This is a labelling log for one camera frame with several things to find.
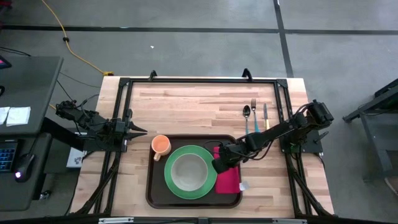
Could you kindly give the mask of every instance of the red napkin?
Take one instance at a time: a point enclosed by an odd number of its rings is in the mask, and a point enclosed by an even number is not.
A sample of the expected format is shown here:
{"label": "red napkin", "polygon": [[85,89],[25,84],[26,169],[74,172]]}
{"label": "red napkin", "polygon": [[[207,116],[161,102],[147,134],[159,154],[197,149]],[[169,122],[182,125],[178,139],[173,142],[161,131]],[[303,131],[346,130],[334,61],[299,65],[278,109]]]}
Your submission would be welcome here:
{"label": "red napkin", "polygon": [[[220,157],[218,155],[219,147],[214,147],[214,158]],[[238,167],[229,168],[226,172],[217,175],[216,179],[216,193],[218,194],[237,194],[241,191],[239,189],[239,169]]]}

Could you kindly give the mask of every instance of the keyboard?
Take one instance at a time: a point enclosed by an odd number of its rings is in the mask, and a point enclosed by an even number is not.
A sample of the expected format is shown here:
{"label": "keyboard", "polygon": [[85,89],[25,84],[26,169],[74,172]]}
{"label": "keyboard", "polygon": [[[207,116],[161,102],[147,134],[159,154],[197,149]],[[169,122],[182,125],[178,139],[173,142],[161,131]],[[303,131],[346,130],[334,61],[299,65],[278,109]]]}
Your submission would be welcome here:
{"label": "keyboard", "polygon": [[0,173],[11,172],[17,145],[17,140],[5,140],[0,142]]}

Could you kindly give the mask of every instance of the white bowl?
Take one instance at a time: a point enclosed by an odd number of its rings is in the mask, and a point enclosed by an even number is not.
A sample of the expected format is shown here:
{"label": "white bowl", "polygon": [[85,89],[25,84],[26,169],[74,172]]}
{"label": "white bowl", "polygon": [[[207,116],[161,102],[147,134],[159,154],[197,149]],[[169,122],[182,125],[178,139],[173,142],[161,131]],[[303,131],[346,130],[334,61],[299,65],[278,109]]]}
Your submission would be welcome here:
{"label": "white bowl", "polygon": [[198,155],[188,153],[178,157],[172,165],[172,180],[181,190],[199,189],[207,179],[206,162]]}

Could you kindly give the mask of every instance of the green plate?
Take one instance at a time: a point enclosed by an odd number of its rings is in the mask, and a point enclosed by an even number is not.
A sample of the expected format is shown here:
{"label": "green plate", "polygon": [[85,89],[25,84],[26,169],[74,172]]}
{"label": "green plate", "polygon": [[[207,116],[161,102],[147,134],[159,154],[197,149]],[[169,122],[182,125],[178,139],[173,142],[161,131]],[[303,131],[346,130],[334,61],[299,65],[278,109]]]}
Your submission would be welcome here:
{"label": "green plate", "polygon": [[[200,156],[207,164],[207,179],[205,183],[197,190],[193,191],[186,191],[186,190],[181,190],[179,189],[173,182],[172,179],[172,166],[174,162],[179,158],[180,156],[184,154],[195,154]],[[169,158],[167,159],[166,165],[164,167],[164,179],[166,180],[166,184],[175,194],[176,196],[184,199],[198,199],[200,197],[205,196],[214,186],[216,183],[216,178],[217,178],[217,173],[213,168],[213,165],[211,164],[211,161],[213,160],[213,156],[208,152],[206,149],[199,147],[199,146],[183,146],[176,151],[174,151]]]}

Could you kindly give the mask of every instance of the gray floor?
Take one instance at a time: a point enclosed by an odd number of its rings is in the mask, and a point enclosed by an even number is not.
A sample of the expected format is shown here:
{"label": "gray floor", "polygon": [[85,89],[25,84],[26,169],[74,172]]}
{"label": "gray floor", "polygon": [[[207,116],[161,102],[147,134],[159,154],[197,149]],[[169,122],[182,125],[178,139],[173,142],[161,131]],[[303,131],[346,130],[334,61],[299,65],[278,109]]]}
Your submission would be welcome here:
{"label": "gray floor", "polygon": [[[394,0],[280,0],[286,29],[398,29]],[[115,0],[60,1],[49,4],[68,26],[277,28],[272,0]],[[104,16],[112,12],[113,16]],[[20,0],[0,18],[7,24],[56,25],[40,1]],[[180,32],[68,32],[72,48],[103,70],[117,75],[238,77],[249,68],[256,77],[286,77],[278,34]],[[61,55],[62,72],[101,85],[96,70],[70,55],[56,31],[3,30],[0,45],[32,55]],[[335,213],[341,217],[398,222],[398,198],[384,181],[365,184],[362,176],[377,168],[359,121],[342,116],[371,99],[398,78],[396,35],[287,35],[294,77],[304,78],[310,99],[324,101],[336,118],[323,139],[326,176]],[[60,82],[81,101],[98,88],[63,75]],[[52,103],[66,100],[56,87]],[[88,105],[95,108],[95,100]],[[53,111],[47,116],[64,125]],[[0,213],[0,219],[65,213],[76,174],[54,177],[54,195],[26,212]]]}

